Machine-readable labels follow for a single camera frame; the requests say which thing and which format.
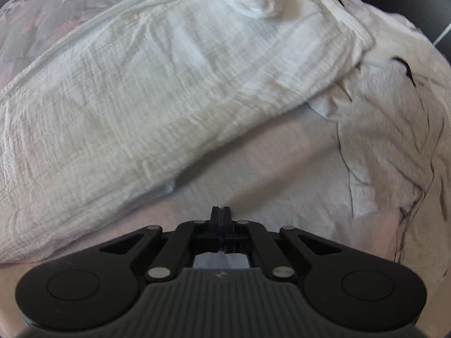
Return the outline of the white crinkled muslin garment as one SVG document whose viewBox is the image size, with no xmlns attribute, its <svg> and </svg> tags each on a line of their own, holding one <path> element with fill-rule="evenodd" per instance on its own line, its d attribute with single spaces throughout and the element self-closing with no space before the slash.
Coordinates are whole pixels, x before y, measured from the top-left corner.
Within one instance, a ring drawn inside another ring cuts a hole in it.
<svg viewBox="0 0 451 338">
<path fill-rule="evenodd" d="M 1 261 L 40 260 L 168 192 L 373 44 L 337 0 L 122 0 L 1 90 Z"/>
</svg>

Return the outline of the white smooth shirt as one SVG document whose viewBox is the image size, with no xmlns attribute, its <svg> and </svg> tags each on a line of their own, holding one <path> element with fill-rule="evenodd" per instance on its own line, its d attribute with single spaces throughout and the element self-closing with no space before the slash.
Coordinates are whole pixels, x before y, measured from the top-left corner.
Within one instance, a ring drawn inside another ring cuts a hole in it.
<svg viewBox="0 0 451 338">
<path fill-rule="evenodd" d="M 450 271 L 450 65 L 406 17 L 338 2 L 373 44 L 310 104 L 338 124 L 354 216 L 398 211 L 395 258 L 434 292 Z M 391 57 L 409 64 L 416 87 Z"/>
</svg>

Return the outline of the black garment under pile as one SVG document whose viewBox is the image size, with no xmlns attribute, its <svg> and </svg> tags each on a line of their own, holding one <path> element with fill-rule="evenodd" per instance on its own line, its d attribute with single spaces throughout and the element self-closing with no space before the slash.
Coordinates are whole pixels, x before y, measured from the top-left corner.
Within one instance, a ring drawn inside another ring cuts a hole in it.
<svg viewBox="0 0 451 338">
<path fill-rule="evenodd" d="M 414 78 L 413 78 L 413 75 L 412 75 L 412 71 L 410 69 L 409 64 L 404 59 L 402 59 L 401 57 L 391 57 L 391 60 L 401 64 L 405 68 L 405 71 L 406 71 L 405 75 L 406 75 L 406 77 L 409 78 L 409 80 L 411 81 L 412 85 L 414 87 L 416 87 L 416 83 L 414 81 Z"/>
</svg>

